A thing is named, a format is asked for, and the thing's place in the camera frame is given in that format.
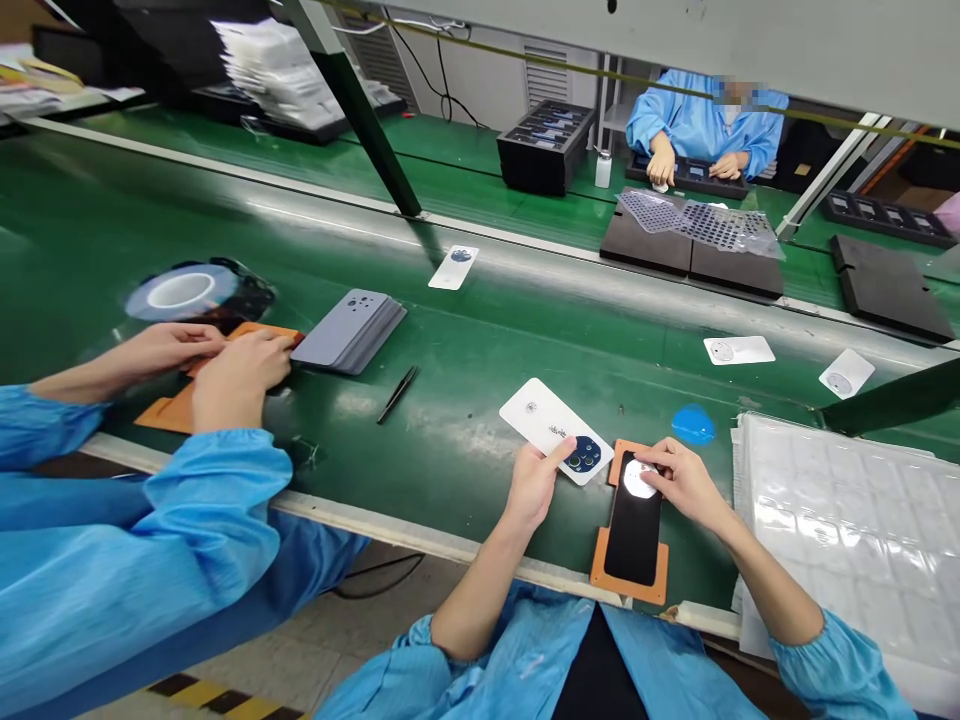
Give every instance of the workbench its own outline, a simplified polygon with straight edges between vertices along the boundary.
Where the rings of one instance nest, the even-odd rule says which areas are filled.
[[[363,149],[349,137],[325,147],[299,145],[159,108],[75,124],[389,199]],[[388,293],[409,316],[366,371],[356,378],[295,373],[268,399],[266,425],[294,458],[293,490],[308,504],[314,498],[315,508],[326,508],[324,517],[340,512],[342,526],[370,528],[382,539],[422,530],[470,548],[485,539],[503,509],[521,443],[498,409],[530,377],[543,380],[611,444],[617,438],[655,442],[672,434],[678,410],[702,406],[717,435],[696,450],[730,500],[729,428],[738,413],[755,410],[818,424],[815,408],[835,398],[817,377],[846,347],[877,366],[867,387],[956,355],[863,326],[571,257],[564,248],[599,247],[619,181],[609,190],[594,188],[593,169],[584,167],[566,198],[524,195],[506,188],[497,174],[495,134],[433,118],[396,119],[386,129],[426,210],[541,238],[550,247],[409,222],[32,131],[0,142],[0,292],[8,338],[17,343],[0,361],[0,381],[26,382],[55,372],[133,334],[139,326],[123,315],[123,300],[145,277],[184,260],[229,256],[243,262],[278,290],[279,302],[264,322],[302,331],[352,287]],[[614,169],[617,177],[622,167]],[[742,207],[766,210],[774,219],[794,199],[757,188]],[[826,251],[836,232],[871,236],[811,220],[785,247],[788,296],[843,307]],[[870,239],[899,249],[908,245]],[[464,287],[429,289],[453,244],[480,248]],[[933,256],[920,246],[911,245],[910,252],[921,260]],[[941,276],[930,285],[960,328],[956,278]],[[715,367],[702,341],[720,335],[763,335],[777,362]],[[387,398],[414,364],[421,367],[416,382],[377,426]],[[173,452],[182,437],[132,420],[184,382],[171,376],[138,388],[108,413],[104,430]],[[956,462],[958,419],[960,412],[953,411],[869,437]],[[613,489],[600,481],[579,488],[558,480],[550,514],[529,547],[529,567],[548,574],[560,568],[584,580],[612,497]],[[354,510],[364,514],[363,522],[351,524],[350,518],[359,517]],[[390,525],[389,532],[377,532],[377,522]],[[671,548],[668,604],[691,600],[728,608],[736,570],[718,544],[667,504],[661,540]]]

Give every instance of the orange rubber pad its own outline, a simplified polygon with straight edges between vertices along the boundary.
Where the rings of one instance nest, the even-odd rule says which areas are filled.
[[[303,340],[304,335],[297,330],[289,328],[276,327],[274,325],[261,325],[260,323],[243,323],[237,327],[227,340],[236,340],[238,337],[256,330],[272,330],[277,335],[286,335],[293,338],[293,346]],[[210,362],[212,358],[205,358],[193,365],[187,371],[187,375],[195,378],[201,368]],[[181,390],[174,398],[159,398],[153,405],[148,407],[143,413],[134,420],[135,425],[143,427],[152,427],[158,430],[169,430],[170,432],[183,433],[184,435],[193,434],[193,383],[190,383]]]
[[[613,485],[620,492],[620,469],[623,465],[623,456],[626,453],[640,452],[649,450],[647,445],[632,443],[627,440],[617,440],[613,447],[614,457],[610,464],[610,475],[607,477],[607,484]],[[593,568],[590,571],[590,584],[615,592],[618,595],[626,595],[641,602],[651,605],[663,605],[667,602],[667,565],[670,560],[670,548],[660,543],[657,548],[657,576],[653,585],[646,586],[638,583],[622,580],[620,578],[607,575],[603,569],[607,559],[607,542],[610,539],[610,528],[600,528],[597,533],[597,548],[593,553]]]
[[[306,337],[299,330],[291,330],[290,328],[281,328],[276,325],[261,325],[260,323],[240,323],[237,325],[237,329],[232,333],[227,335],[227,340],[236,340],[238,337],[243,337],[249,333],[256,332],[257,330],[272,330],[277,335],[286,335],[287,337],[293,338],[293,345],[291,348],[295,348],[300,344],[300,341]],[[210,362],[213,358],[204,358],[194,363],[189,370],[187,370],[187,377],[196,378],[197,374],[203,369],[203,366]]]
[[[174,398],[159,398],[133,423],[193,435],[193,383],[187,385]]]

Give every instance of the ventilation grille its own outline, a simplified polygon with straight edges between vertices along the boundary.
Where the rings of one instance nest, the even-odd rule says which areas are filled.
[[[527,40],[523,44],[525,55],[542,57],[555,62],[567,62],[566,51],[557,45],[541,40]],[[533,107],[543,100],[570,102],[570,76],[567,70],[539,65],[526,61],[527,105]]]
[[[383,9],[377,6],[369,6],[368,9],[377,15],[384,14]],[[340,20],[340,27],[348,30],[366,30],[373,25],[356,15],[342,13],[339,10],[337,17]],[[412,112],[420,111],[389,29],[384,28],[370,35],[347,35],[346,33],[337,33],[337,35],[341,42],[350,43],[364,77],[382,82],[406,100],[407,107]]]

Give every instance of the blue sleeve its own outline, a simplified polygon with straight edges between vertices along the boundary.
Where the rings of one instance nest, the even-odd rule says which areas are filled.
[[[667,70],[658,82],[660,85],[679,87],[682,85],[680,71]],[[637,103],[633,106],[633,114],[627,121],[627,145],[634,150],[643,150],[649,155],[650,141],[658,132],[667,129],[667,123],[673,117],[677,104],[681,102],[683,98],[679,93],[661,88],[648,88],[637,98]]]
[[[767,104],[770,107],[785,110],[790,99],[783,93],[769,93]],[[750,153],[750,162],[744,168],[744,174],[747,180],[767,169],[767,166],[777,156],[777,150],[780,148],[780,133],[783,131],[783,115],[778,113],[763,113],[763,130],[753,138],[750,138],[744,150]]]
[[[266,431],[197,435],[145,482],[153,510],[130,530],[0,534],[4,713],[60,695],[239,600],[277,554],[267,502],[291,475]]]
[[[791,647],[770,638],[784,685],[814,717],[913,718],[883,667],[880,648],[829,610],[820,637]]]
[[[433,644],[427,615],[387,652],[347,678],[315,720],[334,718],[440,717],[479,682],[481,661],[450,661]]]
[[[73,452],[97,429],[107,407],[45,400],[26,385],[0,387],[0,472],[29,470]]]

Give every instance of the yellow line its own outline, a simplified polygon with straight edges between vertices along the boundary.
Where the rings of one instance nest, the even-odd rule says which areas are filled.
[[[487,45],[485,43],[478,43],[474,40],[467,40],[465,38],[452,37],[441,32],[433,32],[427,30],[426,28],[417,27],[416,25],[406,25],[402,22],[397,22],[391,18],[382,17],[376,13],[364,13],[356,10],[355,8],[348,7],[343,5],[336,0],[319,0],[324,5],[329,5],[332,8],[336,8],[343,13],[358,17],[364,20],[369,20],[376,23],[384,23],[389,25],[394,30],[399,30],[403,28],[404,30],[409,30],[410,32],[419,33],[421,35],[428,35],[430,37],[435,37],[443,42],[454,43],[455,45],[462,45],[464,47],[472,47],[476,50],[485,50],[486,52],[494,53],[495,55],[504,55],[506,57],[516,58],[517,60],[524,60],[526,62],[536,63],[537,65],[546,65],[547,67],[555,67],[561,70],[572,70],[573,72],[582,73],[584,75],[592,75],[594,77],[606,77],[612,80],[620,80],[622,82],[631,82],[638,85],[643,85],[647,88],[659,88],[661,90],[667,90],[669,92],[677,93],[678,95],[690,95],[692,97],[702,97],[708,100],[713,99],[713,95],[709,93],[702,93],[697,90],[687,90],[686,88],[677,88],[672,85],[662,85],[653,80],[647,80],[645,78],[634,77],[632,75],[624,75],[622,73],[612,72],[610,70],[596,70],[594,68],[584,67],[582,65],[571,65],[568,63],[559,62],[557,60],[550,60],[548,58],[542,58],[536,55],[526,55],[515,50],[507,50],[505,48],[495,47],[493,45]],[[960,150],[960,142],[956,140],[946,140],[936,137],[934,135],[921,135],[919,133],[908,133],[903,130],[893,130],[891,128],[873,128],[869,125],[861,125],[858,122],[853,122],[852,120],[840,120],[838,118],[828,117],[826,115],[820,115],[818,113],[804,112],[802,110],[791,110],[789,107],[786,110],[780,108],[772,108],[767,105],[761,105],[756,108],[760,112],[770,112],[777,115],[783,115],[784,117],[792,117],[797,120],[811,120],[813,122],[823,123],[824,125],[833,125],[834,127],[845,128],[847,130],[865,130],[867,132],[873,133],[874,135],[884,135],[886,137],[897,137],[904,138],[906,140],[913,140],[914,142],[927,143],[928,145],[936,145],[938,147],[953,148]]]
[[[230,718],[230,720],[263,720],[267,715],[281,707],[282,705],[280,705],[280,703],[252,697],[243,703],[243,705],[237,705],[237,707],[224,715],[224,717]]]
[[[171,695],[169,700],[177,705],[199,708],[202,705],[206,705],[215,697],[223,695],[228,689],[229,688],[221,687],[216,683],[208,682],[207,680],[198,680],[176,695]]]

